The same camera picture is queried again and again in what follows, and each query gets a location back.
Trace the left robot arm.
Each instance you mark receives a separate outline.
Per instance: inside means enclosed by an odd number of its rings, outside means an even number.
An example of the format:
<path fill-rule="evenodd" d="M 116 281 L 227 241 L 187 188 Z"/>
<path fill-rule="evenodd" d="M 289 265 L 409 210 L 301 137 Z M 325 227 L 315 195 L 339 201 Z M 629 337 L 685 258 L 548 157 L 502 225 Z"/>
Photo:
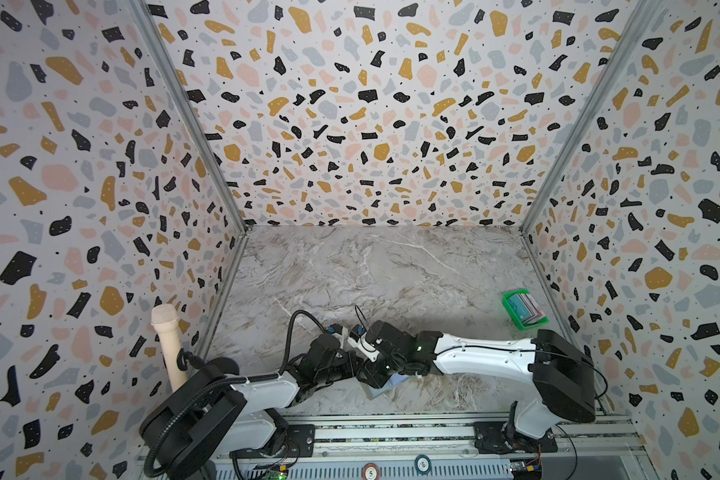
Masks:
<path fill-rule="evenodd" d="M 332 333 L 320 334 L 303 354 L 290 353 L 287 340 L 280 367 L 253 376 L 240 375 L 226 357 L 200 362 L 196 373 L 140 425 L 148 448 L 143 474 L 188 479 L 225 442 L 237 441 L 238 450 L 266 447 L 287 428 L 280 409 L 356 377 L 363 364 Z"/>

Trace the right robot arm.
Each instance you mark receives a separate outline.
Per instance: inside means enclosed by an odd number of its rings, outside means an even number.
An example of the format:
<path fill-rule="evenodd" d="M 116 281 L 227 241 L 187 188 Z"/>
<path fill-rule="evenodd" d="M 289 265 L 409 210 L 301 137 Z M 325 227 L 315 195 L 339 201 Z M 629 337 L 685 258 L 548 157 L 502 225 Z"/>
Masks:
<path fill-rule="evenodd" d="M 439 331 L 416 335 L 377 321 L 350 331 L 348 345 L 364 363 L 359 380 L 380 389 L 395 375 L 474 374 L 531 385 L 535 393 L 514 401 L 504 427 L 509 441 L 539 440 L 553 426 L 596 417 L 596 369 L 587 355 L 553 330 L 533 338 L 479 340 Z"/>

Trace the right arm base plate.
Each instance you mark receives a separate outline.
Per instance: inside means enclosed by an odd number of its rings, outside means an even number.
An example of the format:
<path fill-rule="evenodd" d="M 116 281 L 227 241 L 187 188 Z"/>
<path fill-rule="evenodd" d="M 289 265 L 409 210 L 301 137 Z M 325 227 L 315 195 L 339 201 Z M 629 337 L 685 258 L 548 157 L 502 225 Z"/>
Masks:
<path fill-rule="evenodd" d="M 554 434 L 548 430 L 540 439 L 533 439 L 510 428 L 506 422 L 482 421 L 473 424 L 474 446 L 480 454 L 556 453 Z"/>

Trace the green card tray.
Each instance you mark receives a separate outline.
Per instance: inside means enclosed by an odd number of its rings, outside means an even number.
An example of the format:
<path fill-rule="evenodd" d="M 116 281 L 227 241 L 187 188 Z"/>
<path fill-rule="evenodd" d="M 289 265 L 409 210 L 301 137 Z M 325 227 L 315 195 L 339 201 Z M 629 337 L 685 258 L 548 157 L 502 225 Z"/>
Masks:
<path fill-rule="evenodd" d="M 526 289 L 504 293 L 501 303 L 513 324 L 520 331 L 540 327 L 549 322 L 540 304 Z"/>

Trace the grey card holder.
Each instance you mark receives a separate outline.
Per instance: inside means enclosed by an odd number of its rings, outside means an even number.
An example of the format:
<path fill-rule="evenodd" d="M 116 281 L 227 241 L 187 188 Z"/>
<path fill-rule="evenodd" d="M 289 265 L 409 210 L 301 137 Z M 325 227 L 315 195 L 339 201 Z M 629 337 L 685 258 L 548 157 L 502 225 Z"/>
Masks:
<path fill-rule="evenodd" d="M 362 384 L 363 391 L 366 393 L 367 397 L 370 400 L 373 400 L 375 398 L 378 398 L 382 396 L 387 391 L 393 389 L 397 385 L 400 385 L 401 383 L 405 382 L 408 379 L 408 376 L 400 375 L 400 374 L 394 374 L 391 377 L 387 379 L 387 381 L 384 383 L 381 387 L 372 387 L 367 384 Z"/>

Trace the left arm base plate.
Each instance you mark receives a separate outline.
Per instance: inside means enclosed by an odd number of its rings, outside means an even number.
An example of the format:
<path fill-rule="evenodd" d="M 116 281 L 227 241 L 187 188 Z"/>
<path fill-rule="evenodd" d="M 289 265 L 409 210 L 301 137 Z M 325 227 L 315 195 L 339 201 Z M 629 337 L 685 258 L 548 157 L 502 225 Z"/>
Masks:
<path fill-rule="evenodd" d="M 242 449 L 236 452 L 242 459 L 283 460 L 286 458 L 310 458 L 315 447 L 315 425 L 289 425 L 278 429 L 260 449 Z"/>

